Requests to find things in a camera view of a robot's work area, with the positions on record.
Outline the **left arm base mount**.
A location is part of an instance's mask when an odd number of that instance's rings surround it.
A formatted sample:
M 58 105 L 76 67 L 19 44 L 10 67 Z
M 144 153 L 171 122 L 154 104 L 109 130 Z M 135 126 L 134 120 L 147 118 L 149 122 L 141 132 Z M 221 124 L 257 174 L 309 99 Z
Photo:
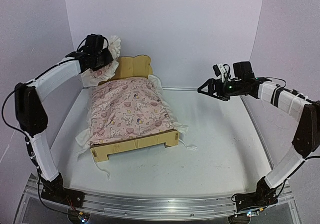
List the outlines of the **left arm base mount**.
M 81 208 L 85 199 L 84 192 L 68 188 L 65 188 L 64 193 L 61 195 L 55 194 L 48 188 L 44 188 L 40 196 L 45 200 L 69 205 L 73 208 Z

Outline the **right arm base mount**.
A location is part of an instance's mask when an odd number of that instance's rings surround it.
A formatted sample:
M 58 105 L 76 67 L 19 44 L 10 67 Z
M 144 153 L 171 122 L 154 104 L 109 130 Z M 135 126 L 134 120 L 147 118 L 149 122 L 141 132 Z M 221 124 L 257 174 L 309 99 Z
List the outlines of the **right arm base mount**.
M 231 200 L 235 202 L 236 212 L 244 213 L 276 204 L 278 202 L 278 195 L 276 192 L 266 196 L 259 196 L 256 192 L 247 194 L 237 193 L 231 197 Z

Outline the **wooden pet bed frame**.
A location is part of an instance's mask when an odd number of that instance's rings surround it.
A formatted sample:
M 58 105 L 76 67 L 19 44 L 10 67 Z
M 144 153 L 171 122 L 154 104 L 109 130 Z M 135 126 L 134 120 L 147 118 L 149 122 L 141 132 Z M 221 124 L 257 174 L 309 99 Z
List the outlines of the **wooden pet bed frame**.
M 137 57 L 121 57 L 119 60 L 119 66 L 115 72 L 115 76 L 110 80 L 120 80 L 130 77 L 144 77 L 147 78 L 153 74 L 151 67 L 151 58 L 145 55 Z

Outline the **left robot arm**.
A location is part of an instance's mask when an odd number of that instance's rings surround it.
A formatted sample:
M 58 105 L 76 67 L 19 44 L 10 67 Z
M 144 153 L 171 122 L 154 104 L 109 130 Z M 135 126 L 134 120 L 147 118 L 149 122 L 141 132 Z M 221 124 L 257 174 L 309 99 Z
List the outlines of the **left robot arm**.
M 100 51 L 82 49 L 72 52 L 64 60 L 27 83 L 18 83 L 14 96 L 15 115 L 25 136 L 27 151 L 39 175 L 52 182 L 59 176 L 47 139 L 49 117 L 44 100 L 62 84 L 87 70 L 97 71 L 113 62 L 108 48 Z

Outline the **pink unicorn print blanket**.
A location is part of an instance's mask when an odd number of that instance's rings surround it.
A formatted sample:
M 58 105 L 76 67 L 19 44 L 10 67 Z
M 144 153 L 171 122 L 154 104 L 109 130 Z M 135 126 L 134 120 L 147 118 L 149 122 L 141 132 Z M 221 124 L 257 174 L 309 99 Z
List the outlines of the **pink unicorn print blanket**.
M 77 157 L 90 151 L 95 163 L 113 154 L 164 144 L 178 145 L 187 125 L 178 121 L 154 75 L 108 81 L 89 89 L 88 128 L 76 136 Z

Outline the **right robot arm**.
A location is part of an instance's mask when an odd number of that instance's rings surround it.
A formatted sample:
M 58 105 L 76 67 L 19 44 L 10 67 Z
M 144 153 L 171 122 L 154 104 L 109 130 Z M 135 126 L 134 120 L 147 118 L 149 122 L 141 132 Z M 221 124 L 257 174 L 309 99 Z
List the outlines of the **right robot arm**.
M 213 66 L 216 77 L 208 79 L 198 93 L 221 101 L 234 96 L 251 96 L 285 112 L 298 123 L 292 146 L 263 179 L 274 189 L 284 183 L 303 163 L 317 159 L 314 151 L 320 146 L 320 103 L 312 101 L 297 90 L 287 89 L 273 82 L 271 77 L 256 77 L 249 61 Z

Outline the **pink ruffled unicorn pillow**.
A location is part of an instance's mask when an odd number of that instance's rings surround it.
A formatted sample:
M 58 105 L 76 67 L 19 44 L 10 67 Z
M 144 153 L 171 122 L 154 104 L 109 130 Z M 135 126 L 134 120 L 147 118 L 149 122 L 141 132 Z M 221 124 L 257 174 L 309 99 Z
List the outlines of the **pink ruffled unicorn pillow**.
M 116 35 L 112 35 L 110 38 L 108 38 L 108 42 L 104 42 L 103 47 L 108 48 L 113 57 L 113 62 L 99 69 L 98 71 L 92 71 L 89 69 L 81 74 L 84 87 L 98 86 L 99 83 L 108 81 L 116 74 L 116 70 L 119 66 L 118 59 L 121 54 L 121 39 Z

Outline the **aluminium front rail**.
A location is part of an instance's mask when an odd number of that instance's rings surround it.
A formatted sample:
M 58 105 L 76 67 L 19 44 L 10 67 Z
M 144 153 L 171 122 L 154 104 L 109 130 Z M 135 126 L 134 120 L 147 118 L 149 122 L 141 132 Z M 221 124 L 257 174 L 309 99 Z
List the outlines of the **aluminium front rail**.
M 301 223 L 291 187 L 286 184 L 278 202 L 266 208 L 252 208 L 240 210 L 243 201 L 230 196 L 204 196 L 204 197 L 135 197 L 125 195 L 104 194 L 99 192 L 81 192 L 79 196 L 72 194 L 73 205 L 62 204 L 47 199 L 47 194 L 42 191 L 42 185 L 30 179 L 23 192 L 18 206 L 14 223 L 22 223 L 27 216 L 27 209 L 31 207 L 31 200 L 43 200 L 46 211 L 74 209 L 89 214 L 99 214 L 115 218 L 128 218 L 132 220 L 154 221 L 187 221 L 207 220 L 227 217 L 232 215 L 248 214 L 251 216 L 265 217 L 268 213 L 275 216 L 277 223 L 285 219 L 281 208 L 289 215 L 288 221 L 292 224 Z

